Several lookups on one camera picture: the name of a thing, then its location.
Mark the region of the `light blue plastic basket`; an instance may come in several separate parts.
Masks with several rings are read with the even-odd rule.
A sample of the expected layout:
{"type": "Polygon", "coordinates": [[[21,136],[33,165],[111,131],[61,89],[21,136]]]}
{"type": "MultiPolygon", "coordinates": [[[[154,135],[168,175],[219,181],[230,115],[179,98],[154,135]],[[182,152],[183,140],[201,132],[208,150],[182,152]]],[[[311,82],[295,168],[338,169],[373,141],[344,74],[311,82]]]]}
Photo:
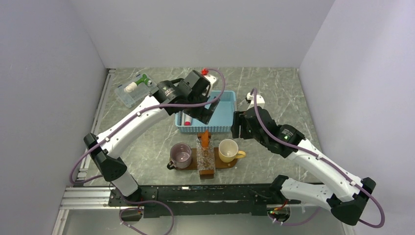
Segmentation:
{"type": "Polygon", "coordinates": [[[180,133],[202,133],[206,130],[211,133],[226,133],[231,131],[233,112],[236,111],[236,109],[235,92],[224,91],[208,124],[203,124],[193,118],[191,124],[185,126],[182,113],[175,114],[174,124],[180,133]]]}

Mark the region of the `yellow mug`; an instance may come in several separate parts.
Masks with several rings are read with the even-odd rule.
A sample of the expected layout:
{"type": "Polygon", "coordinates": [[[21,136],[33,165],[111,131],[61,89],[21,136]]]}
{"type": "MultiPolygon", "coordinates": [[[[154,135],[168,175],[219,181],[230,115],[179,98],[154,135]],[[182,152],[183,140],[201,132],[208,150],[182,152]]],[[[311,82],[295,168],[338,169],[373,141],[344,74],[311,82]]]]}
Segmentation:
{"type": "Polygon", "coordinates": [[[231,139],[225,139],[219,143],[218,154],[220,160],[225,163],[246,157],[246,152],[239,150],[238,144],[231,139]]]}

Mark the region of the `clear acrylic holder wooden base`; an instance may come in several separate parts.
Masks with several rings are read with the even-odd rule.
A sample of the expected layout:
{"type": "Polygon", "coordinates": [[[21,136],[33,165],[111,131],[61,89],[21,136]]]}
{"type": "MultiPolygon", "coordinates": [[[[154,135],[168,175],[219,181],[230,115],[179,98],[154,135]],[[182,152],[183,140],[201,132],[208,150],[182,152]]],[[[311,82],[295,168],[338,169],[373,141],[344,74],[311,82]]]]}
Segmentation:
{"type": "Polygon", "coordinates": [[[199,173],[199,177],[201,180],[208,180],[213,179],[215,174],[215,157],[213,146],[209,140],[209,147],[202,148],[200,136],[201,133],[198,133],[198,138],[196,142],[196,149],[197,149],[197,171],[199,173]]]}

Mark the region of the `brown oval wooden tray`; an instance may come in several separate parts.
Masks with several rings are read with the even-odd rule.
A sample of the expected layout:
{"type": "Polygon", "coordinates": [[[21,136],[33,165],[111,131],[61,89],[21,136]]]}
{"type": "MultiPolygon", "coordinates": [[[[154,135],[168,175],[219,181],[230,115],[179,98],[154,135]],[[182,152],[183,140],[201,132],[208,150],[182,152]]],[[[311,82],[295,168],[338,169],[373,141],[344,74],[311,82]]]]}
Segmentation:
{"type": "MultiPolygon", "coordinates": [[[[186,168],[176,168],[176,167],[173,166],[173,162],[170,161],[167,164],[167,168],[169,170],[172,170],[172,169],[176,169],[176,170],[197,170],[198,169],[198,167],[197,167],[197,154],[196,154],[197,149],[196,148],[192,148],[191,151],[192,151],[192,153],[191,153],[192,160],[191,160],[191,163],[190,163],[190,165],[188,167],[186,167],[186,168]]],[[[219,157],[218,147],[215,147],[213,149],[213,151],[214,151],[215,168],[216,169],[227,169],[227,168],[232,168],[232,167],[234,167],[236,165],[238,159],[234,159],[234,160],[232,160],[229,163],[225,163],[219,157]]]]}

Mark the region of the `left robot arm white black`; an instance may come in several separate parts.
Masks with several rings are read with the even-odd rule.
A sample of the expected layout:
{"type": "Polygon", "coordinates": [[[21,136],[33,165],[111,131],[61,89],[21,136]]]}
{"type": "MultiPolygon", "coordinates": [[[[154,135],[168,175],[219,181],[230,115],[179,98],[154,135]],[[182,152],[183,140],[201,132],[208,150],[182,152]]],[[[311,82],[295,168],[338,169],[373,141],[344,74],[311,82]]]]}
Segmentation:
{"type": "Polygon", "coordinates": [[[140,201],[141,189],[128,171],[121,155],[133,141],[150,127],[167,117],[184,112],[207,124],[220,101],[221,94],[211,91],[219,80],[225,85],[223,75],[217,78],[192,70],[185,78],[159,82],[142,103],[108,130],[84,137],[87,154],[95,163],[106,182],[112,183],[121,193],[121,199],[129,206],[140,201]]]}

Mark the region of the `orange toothpaste tube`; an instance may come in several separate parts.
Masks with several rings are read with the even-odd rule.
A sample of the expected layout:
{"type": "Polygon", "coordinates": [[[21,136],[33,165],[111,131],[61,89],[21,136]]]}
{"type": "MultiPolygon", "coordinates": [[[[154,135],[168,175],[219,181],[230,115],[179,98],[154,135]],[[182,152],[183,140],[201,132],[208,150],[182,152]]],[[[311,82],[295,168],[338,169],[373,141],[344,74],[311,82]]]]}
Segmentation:
{"type": "Polygon", "coordinates": [[[210,133],[208,130],[201,133],[200,136],[201,146],[202,148],[208,148],[209,147],[209,140],[210,140],[210,133]]]}

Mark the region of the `purple grey mug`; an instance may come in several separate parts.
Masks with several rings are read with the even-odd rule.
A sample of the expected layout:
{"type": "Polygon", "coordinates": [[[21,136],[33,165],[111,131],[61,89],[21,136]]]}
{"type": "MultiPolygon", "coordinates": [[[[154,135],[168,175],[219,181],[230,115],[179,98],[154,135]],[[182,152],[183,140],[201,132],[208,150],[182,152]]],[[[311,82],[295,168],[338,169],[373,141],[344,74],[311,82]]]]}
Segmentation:
{"type": "Polygon", "coordinates": [[[192,150],[185,143],[178,143],[170,149],[170,162],[167,164],[169,170],[184,169],[190,166],[192,162],[192,150]]]}

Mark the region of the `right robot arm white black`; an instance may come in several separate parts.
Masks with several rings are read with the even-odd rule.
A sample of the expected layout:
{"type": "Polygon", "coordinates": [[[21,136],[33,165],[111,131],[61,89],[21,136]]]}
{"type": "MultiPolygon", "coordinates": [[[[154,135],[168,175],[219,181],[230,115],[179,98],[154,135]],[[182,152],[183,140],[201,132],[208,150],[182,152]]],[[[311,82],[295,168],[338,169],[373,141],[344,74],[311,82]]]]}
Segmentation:
{"type": "Polygon", "coordinates": [[[270,185],[275,203],[298,200],[331,212],[341,222],[354,226],[376,187],[370,177],[360,178],[339,167],[320,152],[303,133],[288,124],[276,124],[261,107],[235,111],[231,126],[233,138],[254,139],[270,152],[291,160],[317,177],[314,185],[278,175],[270,185]]]}

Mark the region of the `white toothpaste tube red cap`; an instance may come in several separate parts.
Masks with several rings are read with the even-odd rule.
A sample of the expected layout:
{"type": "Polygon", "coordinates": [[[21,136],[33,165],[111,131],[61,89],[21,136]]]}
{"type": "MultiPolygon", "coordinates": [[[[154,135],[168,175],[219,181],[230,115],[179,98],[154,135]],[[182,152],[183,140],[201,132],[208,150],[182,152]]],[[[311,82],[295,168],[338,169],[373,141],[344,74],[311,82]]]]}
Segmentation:
{"type": "Polygon", "coordinates": [[[190,117],[189,115],[183,113],[182,115],[182,125],[183,126],[190,126],[192,123],[192,117],[190,117]]]}

